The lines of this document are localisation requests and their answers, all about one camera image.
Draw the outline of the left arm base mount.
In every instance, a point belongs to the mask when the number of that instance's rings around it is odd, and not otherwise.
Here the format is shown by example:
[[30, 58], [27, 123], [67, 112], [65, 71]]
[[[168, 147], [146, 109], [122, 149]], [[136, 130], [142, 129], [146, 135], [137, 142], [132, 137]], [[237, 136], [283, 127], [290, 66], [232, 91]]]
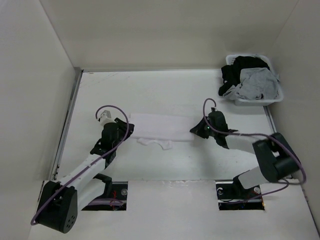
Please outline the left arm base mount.
[[96, 211], [126, 211], [128, 197], [128, 182], [113, 181], [111, 177], [104, 174], [97, 174], [95, 179], [101, 180], [105, 184], [104, 192], [98, 196], [97, 200], [116, 199], [115, 204], [122, 202], [122, 205], [100, 204], [93, 207]]

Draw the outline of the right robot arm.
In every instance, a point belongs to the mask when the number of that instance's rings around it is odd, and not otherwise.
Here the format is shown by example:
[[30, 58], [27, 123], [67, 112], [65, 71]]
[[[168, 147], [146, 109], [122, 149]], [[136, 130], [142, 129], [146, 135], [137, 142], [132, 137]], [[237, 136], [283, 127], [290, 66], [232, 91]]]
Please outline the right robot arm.
[[245, 171], [232, 180], [231, 190], [235, 199], [245, 196], [258, 185], [279, 183], [285, 177], [302, 171], [302, 165], [281, 133], [240, 133], [230, 129], [221, 111], [214, 108], [201, 121], [189, 130], [202, 138], [214, 138], [216, 143], [228, 150], [240, 150], [255, 155], [258, 166]]

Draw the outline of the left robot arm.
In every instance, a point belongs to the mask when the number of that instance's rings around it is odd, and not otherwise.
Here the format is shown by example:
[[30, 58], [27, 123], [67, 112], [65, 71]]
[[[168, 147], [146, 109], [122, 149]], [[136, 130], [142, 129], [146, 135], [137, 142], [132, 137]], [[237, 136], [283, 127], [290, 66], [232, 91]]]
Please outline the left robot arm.
[[134, 124], [119, 118], [105, 123], [88, 157], [71, 173], [44, 185], [31, 224], [66, 234], [83, 208], [98, 197], [108, 199], [112, 195], [112, 178], [102, 171], [115, 159], [118, 146], [132, 135], [134, 128]]

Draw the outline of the white tank top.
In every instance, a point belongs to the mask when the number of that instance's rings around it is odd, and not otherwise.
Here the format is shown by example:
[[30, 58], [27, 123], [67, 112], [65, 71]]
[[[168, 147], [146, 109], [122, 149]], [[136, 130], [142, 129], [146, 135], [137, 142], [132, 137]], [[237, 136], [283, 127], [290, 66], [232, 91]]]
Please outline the white tank top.
[[129, 122], [134, 125], [131, 138], [144, 146], [158, 144], [163, 150], [170, 150], [174, 142], [194, 140], [190, 130], [196, 121], [192, 117], [132, 113]]

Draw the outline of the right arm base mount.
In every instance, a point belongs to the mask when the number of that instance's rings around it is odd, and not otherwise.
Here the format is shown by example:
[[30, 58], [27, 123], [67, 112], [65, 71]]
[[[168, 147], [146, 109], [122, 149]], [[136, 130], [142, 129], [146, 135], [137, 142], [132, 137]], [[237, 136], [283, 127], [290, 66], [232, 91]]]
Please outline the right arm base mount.
[[264, 211], [264, 201], [260, 196], [260, 186], [254, 186], [249, 189], [238, 189], [232, 181], [218, 181], [216, 184], [216, 194], [218, 200], [218, 209], [220, 211]]

